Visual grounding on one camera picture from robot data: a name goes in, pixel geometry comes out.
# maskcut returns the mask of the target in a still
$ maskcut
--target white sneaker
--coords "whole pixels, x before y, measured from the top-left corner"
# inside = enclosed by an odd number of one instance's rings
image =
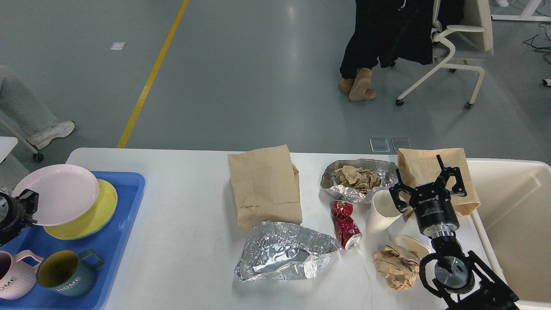
[[[45,148],[55,138],[64,138],[71,134],[74,130],[74,122],[65,121],[57,123],[45,131],[35,136],[27,138],[27,142],[34,145],[37,149]]]

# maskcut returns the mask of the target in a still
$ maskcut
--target pink mug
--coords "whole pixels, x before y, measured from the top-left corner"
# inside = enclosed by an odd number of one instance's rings
[[[32,257],[38,262],[31,267],[22,259]],[[36,270],[43,258],[30,250],[24,250],[13,256],[0,251],[0,298],[14,300],[27,294],[36,283]]]

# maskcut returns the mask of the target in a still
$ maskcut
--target tan boot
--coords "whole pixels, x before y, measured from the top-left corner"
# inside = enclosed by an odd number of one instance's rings
[[[371,70],[367,68],[358,69],[356,79],[350,89],[348,98],[353,101],[363,100],[366,91],[369,89],[369,85],[371,85]]]
[[[339,89],[341,91],[349,94],[350,89],[352,88],[352,85],[354,85],[354,79],[353,78],[349,78],[349,79],[342,78],[341,81],[339,82]]]
[[[352,88],[352,85],[354,84],[354,80],[353,79],[344,79],[342,78],[341,81],[339,82],[339,89],[347,94],[350,93],[350,89]],[[375,96],[377,96],[377,94],[375,93],[375,91],[371,88],[368,88],[366,89],[365,91],[365,94],[364,94],[364,100],[371,100],[373,98],[375,98]]]

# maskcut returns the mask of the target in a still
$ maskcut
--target light blue jeans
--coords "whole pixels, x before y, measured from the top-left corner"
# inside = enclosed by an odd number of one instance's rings
[[[8,68],[0,66],[0,111],[32,136],[58,123],[57,118]]]

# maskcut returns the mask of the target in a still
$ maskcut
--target crushed soda can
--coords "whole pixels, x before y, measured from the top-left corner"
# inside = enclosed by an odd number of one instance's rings
[[[324,233],[296,224],[264,221],[249,233],[234,272],[242,282],[311,279],[340,249],[339,241]]]
[[[332,173],[333,171],[342,168],[344,165],[349,165],[356,168],[362,167],[364,170],[368,170],[378,175],[381,178],[381,186],[374,187],[367,194],[363,194],[353,188],[349,188],[344,185],[337,185]],[[353,161],[335,161],[327,166],[323,172],[320,186],[333,195],[336,199],[356,202],[357,204],[370,204],[371,198],[376,192],[380,190],[387,190],[398,182],[396,169],[397,167],[395,163],[378,161],[376,159],[361,158]]]
[[[358,245],[362,237],[358,225],[351,218],[352,210],[352,204],[343,200],[336,200],[331,204],[335,234],[345,250],[350,250]]]

